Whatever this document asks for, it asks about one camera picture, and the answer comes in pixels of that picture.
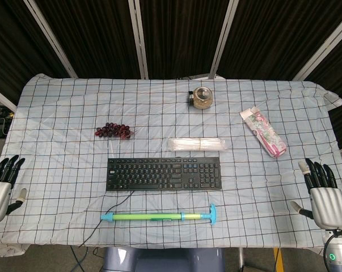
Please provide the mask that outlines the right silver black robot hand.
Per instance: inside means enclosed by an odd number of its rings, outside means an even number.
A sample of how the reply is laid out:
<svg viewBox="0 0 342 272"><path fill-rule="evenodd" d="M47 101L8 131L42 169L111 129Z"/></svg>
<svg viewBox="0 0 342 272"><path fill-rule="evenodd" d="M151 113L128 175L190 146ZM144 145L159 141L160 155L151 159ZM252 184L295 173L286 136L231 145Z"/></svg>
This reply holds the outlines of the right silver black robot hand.
<svg viewBox="0 0 342 272"><path fill-rule="evenodd" d="M290 203L292 208L314 220L323 230L342 230L342 192L337 187L332 169L308 158L299 161L298 165L305 180L311 210L304 209L294 201Z"/></svg>

